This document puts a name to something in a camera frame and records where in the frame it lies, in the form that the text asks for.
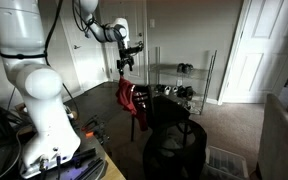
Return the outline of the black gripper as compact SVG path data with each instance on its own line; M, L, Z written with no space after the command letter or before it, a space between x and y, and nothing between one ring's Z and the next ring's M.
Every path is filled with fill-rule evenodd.
M117 68L118 68L120 77L124 77L123 68L125 65L129 66L130 71L133 70L132 68L132 66L134 65L133 54L139 53L142 50L143 50L142 45L138 45L136 47L130 47L128 49L123 48L119 50L120 59L117 61Z

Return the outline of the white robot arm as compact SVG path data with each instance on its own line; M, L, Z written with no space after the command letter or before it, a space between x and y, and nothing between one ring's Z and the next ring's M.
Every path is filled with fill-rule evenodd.
M36 128L21 151L21 177L29 179L71 160L81 143L64 108L62 78L46 63L38 0L0 0L0 56Z

